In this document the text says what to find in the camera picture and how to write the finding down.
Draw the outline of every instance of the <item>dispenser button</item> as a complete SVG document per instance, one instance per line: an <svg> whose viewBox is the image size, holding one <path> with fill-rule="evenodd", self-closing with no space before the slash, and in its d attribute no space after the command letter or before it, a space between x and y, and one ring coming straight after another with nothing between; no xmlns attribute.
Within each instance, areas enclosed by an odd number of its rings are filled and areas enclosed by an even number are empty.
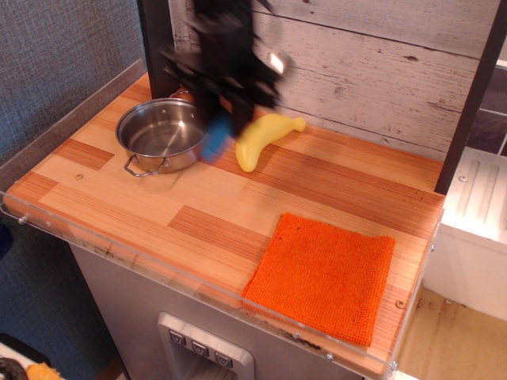
<svg viewBox="0 0 507 380"><path fill-rule="evenodd" d="M171 337L171 340L176 344L179 344L181 346L185 346L187 344L185 337L173 330L169 330L169 336Z"/></svg>
<svg viewBox="0 0 507 380"><path fill-rule="evenodd" d="M209 356L208 348L206 346L202 345L201 343L197 343L197 342L192 341L192 349L195 353L197 353L201 356L206 356L206 357Z"/></svg>
<svg viewBox="0 0 507 380"><path fill-rule="evenodd" d="M226 368L232 368L232 359L227 358L224 354L215 352L215 361Z"/></svg>

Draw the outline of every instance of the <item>yellow banana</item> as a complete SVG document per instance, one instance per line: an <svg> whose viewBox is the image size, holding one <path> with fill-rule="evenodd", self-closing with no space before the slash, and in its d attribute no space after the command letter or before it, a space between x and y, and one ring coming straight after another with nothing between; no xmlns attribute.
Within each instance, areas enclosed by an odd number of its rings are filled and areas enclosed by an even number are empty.
<svg viewBox="0 0 507 380"><path fill-rule="evenodd" d="M302 117L292 119L286 115L272 113L255 120L247 126L236 142L236 158L245 172L255 169L262 150L284 137L288 132L304 131L307 123Z"/></svg>

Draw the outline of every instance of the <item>countertop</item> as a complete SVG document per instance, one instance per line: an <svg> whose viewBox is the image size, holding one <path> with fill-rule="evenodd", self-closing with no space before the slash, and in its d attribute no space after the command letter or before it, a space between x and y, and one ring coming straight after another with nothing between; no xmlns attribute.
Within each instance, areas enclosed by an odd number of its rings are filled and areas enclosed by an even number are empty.
<svg viewBox="0 0 507 380"><path fill-rule="evenodd" d="M128 155L116 123L150 98L144 75L8 191L10 212L228 313L241 309L242 289L283 212L392 236L397 245L372 346L356 349L395 359L444 202L433 192L441 162L307 126L267 146L252 173L239 168L232 143L213 165L137 178L124 170ZM325 336L252 318L349 355ZM370 359L345 361L376 372Z"/></svg>

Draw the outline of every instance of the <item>gray fabric wall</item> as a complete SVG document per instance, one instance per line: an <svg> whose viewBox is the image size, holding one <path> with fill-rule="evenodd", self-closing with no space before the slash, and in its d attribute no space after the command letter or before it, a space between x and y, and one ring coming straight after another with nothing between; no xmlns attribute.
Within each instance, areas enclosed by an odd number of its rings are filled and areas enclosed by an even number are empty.
<svg viewBox="0 0 507 380"><path fill-rule="evenodd" d="M0 165L143 57L135 0L0 3ZM69 379L93 379L115 348L66 243L0 215L0 332Z"/></svg>

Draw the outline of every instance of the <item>orange cloth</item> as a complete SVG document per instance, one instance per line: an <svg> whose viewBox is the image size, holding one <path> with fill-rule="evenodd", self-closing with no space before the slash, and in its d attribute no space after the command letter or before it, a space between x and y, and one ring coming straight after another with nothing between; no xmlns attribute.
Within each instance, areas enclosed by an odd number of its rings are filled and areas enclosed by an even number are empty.
<svg viewBox="0 0 507 380"><path fill-rule="evenodd" d="M369 346L395 243L392 237L367 237L283 214L242 296L340 340Z"/></svg>

